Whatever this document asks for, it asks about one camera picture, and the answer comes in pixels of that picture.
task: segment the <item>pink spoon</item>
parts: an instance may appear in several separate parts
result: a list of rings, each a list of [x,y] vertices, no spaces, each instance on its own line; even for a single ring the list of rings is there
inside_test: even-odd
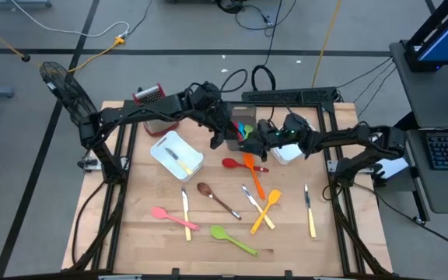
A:
[[[167,214],[167,211],[164,208],[161,208],[161,207],[153,207],[153,209],[152,209],[152,216],[157,218],[157,219],[165,219],[165,218],[171,219],[174,222],[178,222],[181,225],[187,226],[188,228],[190,228],[192,230],[199,230],[200,229],[199,226],[195,225],[192,222],[186,222],[186,221],[183,221],[182,219],[178,219],[176,217],[173,217],[173,216]]]

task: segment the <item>wooden table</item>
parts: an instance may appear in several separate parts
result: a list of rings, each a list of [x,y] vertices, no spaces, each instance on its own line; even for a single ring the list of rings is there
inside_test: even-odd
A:
[[[122,104],[105,102],[103,107],[121,107]],[[319,129],[316,109],[296,107],[293,110]],[[270,113],[270,108],[258,108],[257,119],[267,119]],[[273,120],[277,125],[281,125],[287,113],[285,108],[276,108]],[[352,103],[335,104],[335,113],[339,129],[350,128],[357,123]],[[127,127],[123,155],[127,149],[129,131]],[[327,185],[327,171],[322,152],[312,155],[308,160],[295,159],[288,166],[279,165],[272,155],[266,163],[261,163],[261,166],[271,170],[270,173],[259,175],[266,194],[277,188],[282,192],[282,196],[268,214],[276,228],[270,230],[262,223],[257,233],[252,236],[250,229],[258,213],[243,194],[241,184],[248,186],[259,204],[264,207],[266,203],[258,197],[249,170],[230,170],[221,164],[225,157],[242,162],[241,154],[230,152],[226,144],[211,150],[209,141],[212,134],[189,119],[180,122],[177,133],[205,155],[204,166],[184,184],[189,197],[190,220],[201,228],[197,232],[193,231],[193,240],[187,242],[182,226],[166,219],[157,220],[150,215],[153,206],[161,206],[171,215],[183,218],[180,190],[183,183],[149,154],[149,149],[157,138],[149,137],[142,125],[138,126],[114,272],[170,274],[172,268],[179,268],[182,275],[284,275],[285,270],[291,270],[293,275],[297,276],[343,275],[331,203],[321,197],[321,191]],[[116,139],[115,133],[108,138],[107,144],[112,151]],[[362,149],[363,147],[357,145],[345,146],[343,153],[346,157],[353,157]],[[331,151],[331,154],[332,158],[336,159],[334,151]],[[85,175],[75,215],[101,180],[100,172]],[[373,187],[367,175],[358,175],[355,181]],[[216,195],[241,214],[243,220],[238,221],[215,201],[198,193],[198,182],[207,183]],[[303,185],[306,182],[309,184],[317,228],[316,239],[311,239],[308,231],[303,197]],[[77,241],[78,256],[90,245],[97,233],[105,189],[106,187],[92,199],[82,215]],[[362,241],[383,267],[391,271],[376,198],[357,187],[352,187],[351,193]],[[254,248],[260,256],[253,257],[225,240],[214,239],[209,232],[212,225],[223,226],[230,236]],[[72,265],[72,233],[73,228],[63,268]],[[356,271],[352,243],[348,241],[347,244],[351,270]],[[109,246],[107,237],[100,267],[104,267],[106,263]]]

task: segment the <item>white cable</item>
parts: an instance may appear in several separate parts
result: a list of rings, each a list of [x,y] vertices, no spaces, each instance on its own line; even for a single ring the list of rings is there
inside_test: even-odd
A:
[[[46,29],[46,30],[50,30],[50,31],[54,31],[54,32],[72,33],[72,34],[78,34],[78,35],[82,35],[82,36],[86,36],[86,37],[100,37],[100,36],[103,36],[106,32],[110,31],[110,29],[114,28],[115,26],[117,26],[117,25],[119,25],[119,24],[125,24],[128,28],[127,28],[122,34],[119,35],[119,37],[125,37],[125,36],[128,35],[128,33],[129,33],[129,29],[131,28],[131,27],[129,26],[129,23],[120,21],[120,22],[116,22],[116,23],[112,24],[112,25],[111,25],[110,27],[108,27],[105,31],[103,31],[102,33],[97,34],[97,35],[84,34],[84,33],[81,33],[81,32],[79,32],[79,31],[58,30],[58,29],[54,29],[54,28],[47,27],[47,26],[45,26],[44,24],[38,22],[38,21],[37,21],[36,19],[34,19],[31,15],[29,15],[28,12],[26,12],[24,9],[22,9],[22,7],[20,7],[20,5],[18,5],[18,3],[17,3],[15,0],[12,0],[12,2],[13,2],[13,4],[15,4],[16,8],[18,8],[20,11],[22,11],[26,16],[28,16],[31,20],[33,20],[33,21],[34,21],[35,23],[37,23],[39,26],[43,27],[43,28]]]

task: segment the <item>green spoon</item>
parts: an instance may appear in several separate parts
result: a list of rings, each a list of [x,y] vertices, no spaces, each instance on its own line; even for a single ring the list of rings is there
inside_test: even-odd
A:
[[[241,249],[245,250],[246,252],[253,254],[255,257],[258,257],[258,252],[256,250],[254,250],[254,249],[248,247],[247,245],[240,243],[240,242],[234,240],[233,238],[231,238],[230,236],[228,236],[226,230],[223,227],[211,226],[210,233],[214,238],[216,238],[218,240],[229,240],[232,243],[236,244]]]
[[[248,134],[250,134],[254,130],[254,127],[248,124],[245,124],[245,139],[248,138]]]

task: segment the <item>yellow handle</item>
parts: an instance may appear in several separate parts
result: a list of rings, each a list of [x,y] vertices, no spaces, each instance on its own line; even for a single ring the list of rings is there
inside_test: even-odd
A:
[[[264,210],[262,210],[262,208],[261,208],[259,205],[255,205],[255,206],[257,207],[257,210],[262,214],[262,212],[263,212]],[[269,217],[268,217],[267,215],[264,216],[264,220],[265,220],[265,223],[268,224],[268,226],[269,226],[270,229],[274,229],[274,228],[276,227],[276,226],[272,223],[272,221],[269,219]]]
[[[309,231],[310,237],[316,238],[316,226],[314,225],[314,217],[312,215],[312,210],[309,208]]]
[[[268,212],[269,207],[271,207],[270,204],[268,204],[267,206],[265,206],[264,211],[261,213],[261,216],[258,217],[257,221],[255,221],[254,227],[252,228],[252,230],[250,231],[252,234],[255,234],[255,232],[257,231],[258,227],[261,226],[261,222],[265,217],[265,214]]]
[[[193,171],[191,169],[187,168],[186,164],[184,164],[182,161],[177,160],[177,163],[179,163],[179,166],[186,171],[189,175],[193,174]]]
[[[187,217],[187,212],[184,213],[184,221],[186,221],[186,222],[190,221],[190,219]],[[184,230],[186,231],[186,241],[191,241],[191,231],[190,231],[190,228],[185,226]]]

